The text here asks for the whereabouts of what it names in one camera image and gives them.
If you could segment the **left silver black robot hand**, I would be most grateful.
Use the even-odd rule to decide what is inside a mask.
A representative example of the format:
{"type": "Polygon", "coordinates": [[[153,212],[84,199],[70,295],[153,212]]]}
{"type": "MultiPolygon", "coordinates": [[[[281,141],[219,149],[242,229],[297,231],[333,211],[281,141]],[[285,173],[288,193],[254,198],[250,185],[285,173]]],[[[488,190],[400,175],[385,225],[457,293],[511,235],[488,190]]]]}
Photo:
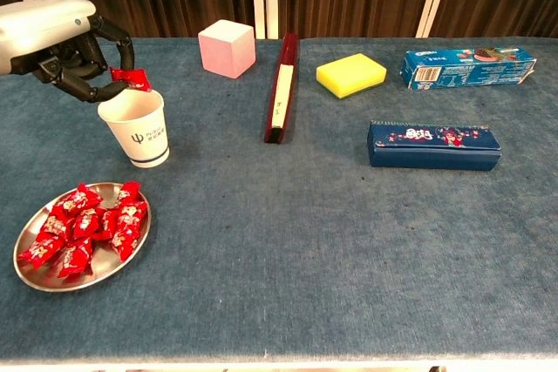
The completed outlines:
{"type": "Polygon", "coordinates": [[[134,68],[128,32],[103,17],[89,0],[33,0],[1,7],[1,73],[33,74],[74,98],[104,102],[128,87],[113,81],[92,87],[89,81],[108,69],[98,37],[113,41],[120,68],[134,68]]]}

